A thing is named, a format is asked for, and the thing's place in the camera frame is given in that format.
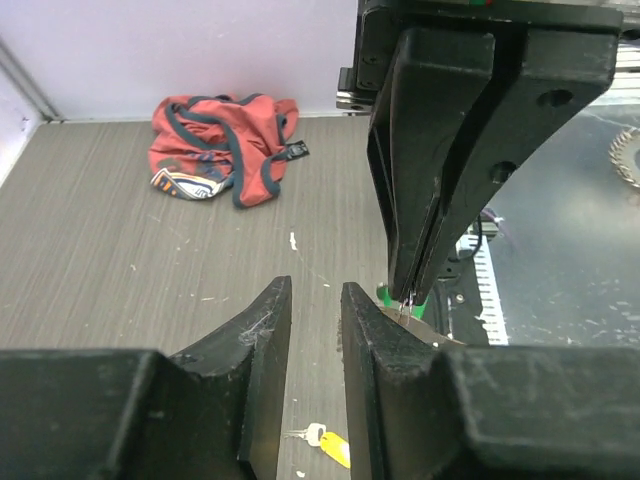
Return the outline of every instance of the printed logo on cloth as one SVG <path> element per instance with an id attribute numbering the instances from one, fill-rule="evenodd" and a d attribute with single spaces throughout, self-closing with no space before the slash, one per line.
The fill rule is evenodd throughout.
<path id="1" fill-rule="evenodd" d="M 226 179 L 216 182 L 186 173 L 170 172 L 166 168 L 158 171 L 151 179 L 151 186 L 183 200 L 213 198 L 232 184 L 233 173 Z"/>

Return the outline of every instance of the brown object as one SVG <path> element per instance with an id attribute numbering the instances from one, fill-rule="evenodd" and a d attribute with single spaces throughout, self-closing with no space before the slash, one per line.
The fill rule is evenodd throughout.
<path id="1" fill-rule="evenodd" d="M 408 312 L 401 314 L 399 310 L 389 307 L 380 307 L 380 311 L 424 343 L 431 345 L 437 344 L 437 346 L 464 345 L 464 343 L 458 342 L 457 340 L 440 335 L 422 320 L 418 320 L 416 317 L 409 315 Z"/>

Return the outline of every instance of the green object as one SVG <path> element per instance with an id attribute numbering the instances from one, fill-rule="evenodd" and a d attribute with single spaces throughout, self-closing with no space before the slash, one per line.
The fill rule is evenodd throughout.
<path id="1" fill-rule="evenodd" d="M 400 307 L 401 307 L 400 302 L 396 302 L 391 299 L 391 296 L 389 295 L 389 287 L 387 287 L 386 285 L 384 284 L 380 285 L 376 289 L 376 296 L 378 297 L 378 300 L 380 300 L 385 307 L 395 308 L 397 310 L 400 310 Z M 424 315 L 424 309 L 427 306 L 427 303 L 429 303 L 428 298 L 427 298 L 427 301 L 424 302 L 424 304 L 414 305 L 411 311 L 411 314 L 416 318 L 422 319 L 422 315 Z"/>

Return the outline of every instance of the yellow key tag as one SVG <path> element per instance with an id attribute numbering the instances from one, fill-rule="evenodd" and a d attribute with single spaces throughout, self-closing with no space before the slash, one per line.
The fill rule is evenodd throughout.
<path id="1" fill-rule="evenodd" d="M 320 437 L 320 448 L 345 468 L 351 468 L 349 444 L 333 432 L 327 432 Z"/>

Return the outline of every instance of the white wall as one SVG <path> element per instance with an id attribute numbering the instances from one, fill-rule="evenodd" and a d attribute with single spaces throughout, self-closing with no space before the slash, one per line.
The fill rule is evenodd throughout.
<path id="1" fill-rule="evenodd" d="M 334 111 L 356 0 L 3 0 L 0 36 L 70 119 L 148 118 L 173 94 L 256 91 Z"/>
<path id="2" fill-rule="evenodd" d="M 0 185 L 39 123 L 36 111 L 0 71 Z"/>

